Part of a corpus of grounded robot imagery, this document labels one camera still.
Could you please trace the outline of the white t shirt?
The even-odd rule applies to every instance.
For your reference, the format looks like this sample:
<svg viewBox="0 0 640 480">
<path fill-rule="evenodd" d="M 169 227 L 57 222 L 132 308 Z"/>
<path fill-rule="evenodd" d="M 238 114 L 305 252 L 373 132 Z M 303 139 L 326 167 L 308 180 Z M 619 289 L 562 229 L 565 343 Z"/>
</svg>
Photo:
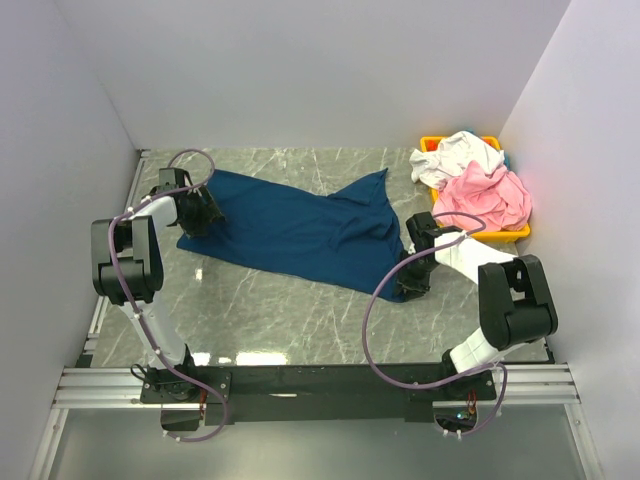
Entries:
<svg viewBox="0 0 640 480">
<path fill-rule="evenodd" d="M 460 177 L 471 162 L 476 162 L 485 174 L 492 174 L 505 164 L 505 153 L 495 142 L 469 131 L 424 138 L 423 146 L 425 151 L 414 150 L 409 157 L 410 178 L 413 183 L 438 191 Z"/>
</svg>

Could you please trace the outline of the yellow plastic bin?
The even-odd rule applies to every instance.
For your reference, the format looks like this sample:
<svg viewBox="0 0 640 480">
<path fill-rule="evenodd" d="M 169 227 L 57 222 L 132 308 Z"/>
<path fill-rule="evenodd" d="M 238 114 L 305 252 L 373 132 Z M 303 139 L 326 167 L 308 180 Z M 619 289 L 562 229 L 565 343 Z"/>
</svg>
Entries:
<svg viewBox="0 0 640 480">
<path fill-rule="evenodd" d="M 423 152 L 435 151 L 444 136 L 423 136 L 420 139 L 420 148 Z M 495 136 L 481 136 L 481 139 L 496 150 L 501 150 L 501 144 Z M 483 243 L 515 243 L 520 239 L 524 239 L 531 234 L 531 227 L 526 223 L 519 230 L 500 230 L 495 232 L 487 232 L 483 230 L 474 233 L 472 237 Z"/>
</svg>

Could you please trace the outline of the pink t shirt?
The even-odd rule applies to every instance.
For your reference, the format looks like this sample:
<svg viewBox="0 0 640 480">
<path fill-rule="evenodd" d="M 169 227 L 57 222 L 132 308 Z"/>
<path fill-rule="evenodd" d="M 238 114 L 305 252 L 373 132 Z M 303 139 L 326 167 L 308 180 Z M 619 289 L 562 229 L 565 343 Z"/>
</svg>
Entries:
<svg viewBox="0 0 640 480">
<path fill-rule="evenodd" d="M 485 222 L 484 232 L 519 231 L 528 223 L 532 200 L 520 178 L 504 165 L 492 173 L 471 161 L 464 172 L 447 182 L 432 210 L 444 225 L 470 231 Z"/>
</svg>

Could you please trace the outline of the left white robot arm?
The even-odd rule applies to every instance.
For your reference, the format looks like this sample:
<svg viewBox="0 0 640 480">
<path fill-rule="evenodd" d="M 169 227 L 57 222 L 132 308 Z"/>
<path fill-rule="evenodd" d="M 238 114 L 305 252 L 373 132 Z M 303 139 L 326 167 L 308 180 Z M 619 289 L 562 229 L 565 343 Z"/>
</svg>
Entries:
<svg viewBox="0 0 640 480">
<path fill-rule="evenodd" d="M 96 293 L 134 325 L 151 356 L 149 366 L 174 367 L 164 389 L 186 402 L 199 392 L 200 378 L 187 368 L 188 347 L 161 298 L 164 267 L 158 237 L 165 228 L 179 226 L 186 238 L 203 238 L 224 215 L 207 187 L 194 184 L 186 170 L 162 168 L 158 181 L 138 206 L 91 224 L 92 281 Z"/>
</svg>

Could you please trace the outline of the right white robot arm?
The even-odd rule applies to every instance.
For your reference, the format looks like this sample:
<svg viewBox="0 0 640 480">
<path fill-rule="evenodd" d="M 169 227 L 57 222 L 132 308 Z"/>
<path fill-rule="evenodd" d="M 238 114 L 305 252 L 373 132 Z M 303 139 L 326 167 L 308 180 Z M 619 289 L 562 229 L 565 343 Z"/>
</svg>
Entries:
<svg viewBox="0 0 640 480">
<path fill-rule="evenodd" d="M 406 226 L 414 250 L 432 252 L 399 270 L 396 294 L 404 300 L 425 295 L 431 273 L 440 265 L 478 287 L 479 327 L 443 355 L 448 368 L 438 378 L 444 395 L 464 397 L 474 386 L 471 369 L 498 362 L 511 351 L 557 331 L 555 305 L 538 257 L 496 250 L 456 226 L 438 225 L 429 212 L 413 215 Z"/>
</svg>

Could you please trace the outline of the dark blue t shirt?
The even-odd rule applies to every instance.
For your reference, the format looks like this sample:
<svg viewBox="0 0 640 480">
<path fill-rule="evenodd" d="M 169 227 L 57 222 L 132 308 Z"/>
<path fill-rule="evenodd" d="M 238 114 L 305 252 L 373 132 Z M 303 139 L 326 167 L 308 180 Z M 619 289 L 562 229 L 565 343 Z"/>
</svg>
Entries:
<svg viewBox="0 0 640 480">
<path fill-rule="evenodd" d="M 400 261 L 400 224 L 384 170 L 327 196 L 217 171 L 208 183 L 225 218 L 205 236 L 182 236 L 191 253 L 371 294 Z"/>
</svg>

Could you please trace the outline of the black base beam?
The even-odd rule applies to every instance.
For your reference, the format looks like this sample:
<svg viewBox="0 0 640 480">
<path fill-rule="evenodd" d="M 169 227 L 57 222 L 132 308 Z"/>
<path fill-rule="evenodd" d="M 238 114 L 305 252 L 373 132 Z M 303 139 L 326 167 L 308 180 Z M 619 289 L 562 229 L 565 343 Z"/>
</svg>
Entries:
<svg viewBox="0 0 640 480">
<path fill-rule="evenodd" d="M 489 401 L 497 397 L 490 373 L 466 377 L 433 390 L 398 388 L 384 382 L 367 365 L 197 366 L 190 376 L 211 387 L 202 391 L 167 370 L 145 373 L 144 405 L 174 404 L 164 414 L 171 430 L 195 429 L 188 404 L 203 403 L 197 415 L 206 425 L 229 423 L 403 419 L 433 422 L 437 402 Z"/>
</svg>

